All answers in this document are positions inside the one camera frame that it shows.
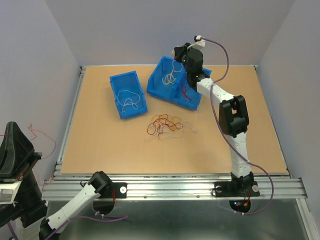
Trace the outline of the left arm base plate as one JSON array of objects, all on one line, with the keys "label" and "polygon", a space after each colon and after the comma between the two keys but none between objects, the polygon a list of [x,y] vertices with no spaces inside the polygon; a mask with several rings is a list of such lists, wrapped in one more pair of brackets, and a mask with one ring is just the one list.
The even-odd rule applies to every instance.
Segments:
[{"label": "left arm base plate", "polygon": [[111,184],[111,190],[101,195],[100,198],[105,199],[125,199],[127,197],[127,183],[126,182],[113,182]]}]

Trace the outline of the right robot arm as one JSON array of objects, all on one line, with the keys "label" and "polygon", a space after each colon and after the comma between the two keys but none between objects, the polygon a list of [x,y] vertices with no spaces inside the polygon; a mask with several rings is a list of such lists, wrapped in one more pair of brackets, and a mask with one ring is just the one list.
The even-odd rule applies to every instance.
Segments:
[{"label": "right robot arm", "polygon": [[246,100],[234,96],[219,87],[203,70],[203,54],[200,42],[185,43],[174,48],[174,59],[186,72],[188,85],[197,93],[210,99],[211,107],[218,108],[215,119],[218,128],[230,148],[231,180],[216,181],[212,190],[215,197],[258,197],[259,187],[254,180],[248,161],[246,133],[249,115]]}]

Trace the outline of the blue double-compartment bin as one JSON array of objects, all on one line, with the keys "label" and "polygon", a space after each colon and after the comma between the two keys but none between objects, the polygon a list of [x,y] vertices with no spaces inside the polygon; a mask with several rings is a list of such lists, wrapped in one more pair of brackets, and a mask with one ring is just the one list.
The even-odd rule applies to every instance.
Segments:
[{"label": "blue double-compartment bin", "polygon": [[183,65],[173,58],[163,56],[148,79],[146,91],[149,95],[196,111],[201,94],[187,82]]}]

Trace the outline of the small blue bin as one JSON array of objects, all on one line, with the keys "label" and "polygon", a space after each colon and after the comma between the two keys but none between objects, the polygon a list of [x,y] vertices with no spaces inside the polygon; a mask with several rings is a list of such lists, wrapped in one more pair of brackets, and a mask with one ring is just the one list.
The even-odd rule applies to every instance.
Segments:
[{"label": "small blue bin", "polygon": [[145,94],[136,71],[109,77],[114,102],[122,120],[144,115],[148,112]]}]

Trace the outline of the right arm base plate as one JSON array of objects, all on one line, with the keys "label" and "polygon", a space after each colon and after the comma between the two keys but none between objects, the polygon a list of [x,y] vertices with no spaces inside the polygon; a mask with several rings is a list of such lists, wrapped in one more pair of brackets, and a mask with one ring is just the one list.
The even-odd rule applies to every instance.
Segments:
[{"label": "right arm base plate", "polygon": [[238,186],[231,181],[217,181],[214,182],[211,195],[217,198],[259,197],[260,191],[254,191],[253,185]]}]

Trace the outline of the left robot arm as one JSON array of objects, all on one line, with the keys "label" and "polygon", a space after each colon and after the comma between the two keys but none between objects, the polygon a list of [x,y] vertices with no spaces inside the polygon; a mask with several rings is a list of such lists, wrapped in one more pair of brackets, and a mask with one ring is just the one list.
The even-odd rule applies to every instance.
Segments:
[{"label": "left robot arm", "polygon": [[111,193],[112,180],[95,172],[82,189],[55,212],[44,199],[33,168],[42,159],[15,121],[6,124],[0,144],[0,225],[18,220],[23,229],[35,227],[39,240],[57,240],[64,227],[88,204]]}]

